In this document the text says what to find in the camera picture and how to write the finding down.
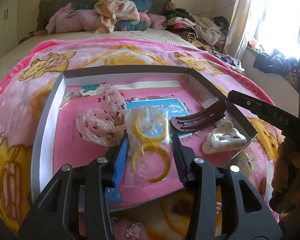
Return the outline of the person's right hand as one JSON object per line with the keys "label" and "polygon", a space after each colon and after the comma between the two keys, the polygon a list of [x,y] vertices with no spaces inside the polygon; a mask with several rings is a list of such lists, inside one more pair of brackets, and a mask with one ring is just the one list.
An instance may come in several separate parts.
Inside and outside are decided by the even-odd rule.
{"label": "person's right hand", "polygon": [[[287,163],[283,157],[283,146],[284,144],[281,143],[277,149],[278,158],[275,163],[274,176],[271,183],[273,189],[278,192],[282,192],[283,189],[287,189],[288,187],[289,163]],[[300,169],[300,153],[293,153],[291,162],[296,168]],[[300,203],[300,184],[294,194],[291,196],[290,201],[295,205]]]}

